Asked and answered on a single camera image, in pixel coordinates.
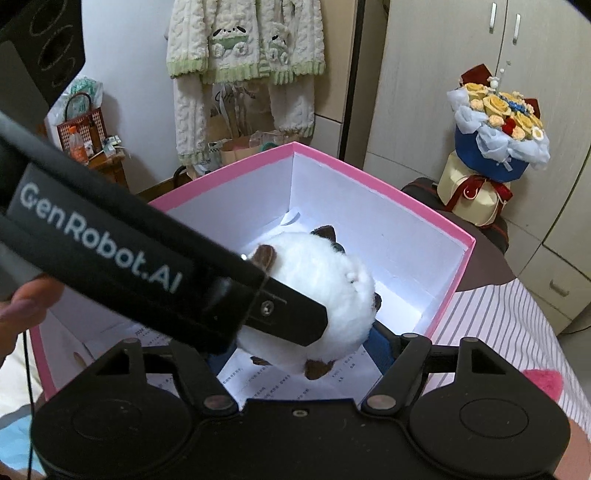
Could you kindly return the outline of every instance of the plush toy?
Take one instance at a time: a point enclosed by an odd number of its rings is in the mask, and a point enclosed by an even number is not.
[[[250,259],[272,278],[324,305],[328,317],[322,337],[307,347],[242,327],[238,346],[252,355],[253,363],[317,380],[367,340],[382,300],[368,269],[336,242],[333,227],[280,233],[259,245]]]

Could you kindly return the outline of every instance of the blue wrapping paper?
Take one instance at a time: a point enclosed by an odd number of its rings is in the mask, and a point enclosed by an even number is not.
[[[511,157],[509,163],[513,170],[509,171],[502,163],[483,157],[476,143],[477,135],[478,132],[462,134],[456,127],[456,154],[466,166],[500,183],[517,180],[523,175],[529,165],[523,160]]]

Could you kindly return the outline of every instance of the pink box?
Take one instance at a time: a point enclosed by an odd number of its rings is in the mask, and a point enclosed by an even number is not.
[[[298,143],[229,165],[152,205],[239,254],[281,231],[333,225],[346,252],[374,275],[382,296],[377,319],[399,334],[434,332],[475,245],[396,188]],[[74,378],[81,359],[92,362],[86,342],[122,322],[128,320],[66,290],[31,332],[46,394]]]

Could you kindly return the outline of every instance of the cream gift box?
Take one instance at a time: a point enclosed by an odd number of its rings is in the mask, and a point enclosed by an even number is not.
[[[498,183],[468,168],[452,152],[437,186],[446,210],[476,226],[492,224],[511,199],[510,183]]]

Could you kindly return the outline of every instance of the yellow flower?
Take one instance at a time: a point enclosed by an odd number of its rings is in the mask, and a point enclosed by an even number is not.
[[[539,129],[544,128],[544,124],[542,123],[542,120],[540,120],[538,117],[536,117],[533,113],[530,115],[530,120],[531,120],[531,123],[533,123]]]
[[[464,85],[464,87],[468,92],[468,97],[470,97],[470,100],[482,100],[488,94],[488,89],[480,83],[467,83]]]
[[[482,100],[480,100],[479,98],[474,98],[474,100],[470,100],[470,108],[478,112],[483,112],[484,103],[482,103]]]
[[[491,115],[488,118],[488,124],[492,128],[498,128],[498,127],[502,127],[505,124],[505,121],[503,120],[503,117],[501,117],[499,115]]]
[[[531,129],[531,136],[534,137],[534,140],[543,140],[544,139],[544,131],[538,127],[533,127]]]
[[[518,127],[521,127],[526,134],[531,135],[531,129],[534,126],[530,117],[524,115],[521,112],[515,112],[515,123]]]
[[[489,95],[482,101],[484,103],[484,110],[488,116],[499,115],[503,118],[511,114],[509,104],[498,98],[496,95]]]
[[[515,127],[511,137],[513,137],[513,140],[521,141],[525,138],[525,132],[521,127]]]
[[[519,103],[519,97],[512,95],[510,93],[501,92],[501,96],[505,97],[510,102]]]

